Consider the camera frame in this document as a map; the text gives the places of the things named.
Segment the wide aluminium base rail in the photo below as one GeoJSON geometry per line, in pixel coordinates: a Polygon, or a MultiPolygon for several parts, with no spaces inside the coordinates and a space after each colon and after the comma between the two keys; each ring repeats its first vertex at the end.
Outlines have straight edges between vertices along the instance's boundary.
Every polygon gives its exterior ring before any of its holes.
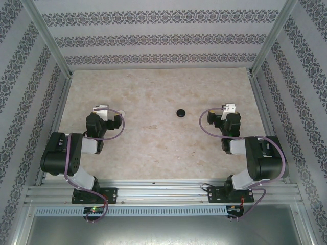
{"type": "MultiPolygon", "coordinates": [[[[118,206],[178,206],[208,204],[206,184],[222,186],[223,179],[100,180],[102,187],[118,189],[118,206]]],[[[263,184],[266,195],[261,204],[303,203],[297,184],[282,180],[263,184]]],[[[33,206],[69,206],[72,186],[64,180],[45,179],[40,186],[28,187],[24,204],[33,206]]]]}

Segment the aluminium frame post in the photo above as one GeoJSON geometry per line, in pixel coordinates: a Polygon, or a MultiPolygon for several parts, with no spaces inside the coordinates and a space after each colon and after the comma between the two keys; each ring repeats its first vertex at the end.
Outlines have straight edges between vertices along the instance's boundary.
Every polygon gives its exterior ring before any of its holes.
{"type": "Polygon", "coordinates": [[[288,19],[289,15],[293,11],[298,0],[286,0],[281,11],[279,12],[276,21],[274,22],[267,38],[265,39],[263,46],[261,47],[252,67],[248,70],[249,78],[254,77],[258,70],[260,69],[262,63],[264,62],[266,56],[268,55],[271,47],[275,43],[279,33],[281,32],[283,25],[288,19]]]}
{"type": "Polygon", "coordinates": [[[34,1],[33,0],[20,0],[20,1],[22,3],[23,7],[26,9],[31,20],[33,21],[34,25],[38,29],[45,44],[50,49],[52,55],[54,56],[56,62],[58,63],[59,67],[61,68],[62,72],[65,74],[66,77],[70,78],[72,76],[73,72],[69,68],[69,65],[67,64],[64,56],[62,55],[53,35],[51,34],[42,15],[40,14],[39,10],[37,9],[34,1]]]}

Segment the aluminium frame rail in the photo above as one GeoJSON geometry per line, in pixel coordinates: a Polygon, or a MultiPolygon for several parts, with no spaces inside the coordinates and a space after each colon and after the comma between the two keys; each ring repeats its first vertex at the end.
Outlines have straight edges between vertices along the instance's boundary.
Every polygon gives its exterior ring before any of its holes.
{"type": "MultiPolygon", "coordinates": [[[[253,91],[253,95],[254,95],[255,102],[256,102],[256,105],[258,108],[258,112],[259,112],[259,115],[261,118],[263,129],[265,132],[264,135],[256,134],[256,137],[266,137],[267,138],[268,136],[275,136],[275,132],[273,130],[273,125],[272,125],[270,117],[269,117],[268,109],[265,106],[264,98],[262,96],[257,79],[256,79],[256,77],[253,77],[251,75],[249,75],[248,78],[249,78],[250,85],[251,85],[251,88],[253,91]]],[[[277,177],[275,177],[274,179],[268,181],[268,183],[277,181],[277,180],[281,180],[281,179],[284,180],[288,176],[289,167],[286,163],[284,153],[282,152],[282,163],[284,163],[284,162],[285,162],[285,164],[282,165],[281,172],[279,173],[279,175],[277,177]]]]}
{"type": "MultiPolygon", "coordinates": [[[[48,142],[48,140],[50,139],[50,136],[51,136],[52,133],[58,132],[58,130],[59,130],[60,123],[61,123],[62,116],[63,116],[63,112],[64,112],[64,108],[65,108],[65,104],[66,104],[67,97],[68,97],[68,94],[69,94],[69,89],[70,89],[70,86],[71,86],[71,83],[72,83],[73,75],[74,74],[71,74],[71,76],[69,78],[67,78],[65,86],[62,89],[62,93],[60,95],[60,100],[59,100],[58,106],[56,108],[56,114],[55,114],[55,118],[53,120],[53,125],[52,125],[51,130],[50,130],[50,132],[48,134],[48,139],[47,139],[46,142],[48,142]]],[[[35,179],[34,186],[40,186],[42,184],[42,182],[43,182],[43,178],[44,178],[44,172],[39,167],[38,172],[37,172],[37,176],[36,176],[36,179],[35,179]]]]}

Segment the brushed metal panel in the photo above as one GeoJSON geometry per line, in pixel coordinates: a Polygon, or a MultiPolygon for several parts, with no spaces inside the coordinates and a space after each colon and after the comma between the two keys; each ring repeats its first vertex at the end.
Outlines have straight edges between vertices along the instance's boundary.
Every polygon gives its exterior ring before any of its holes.
{"type": "Polygon", "coordinates": [[[223,215],[81,216],[34,208],[15,245],[316,245],[298,205],[259,205],[241,219],[223,215]]]}

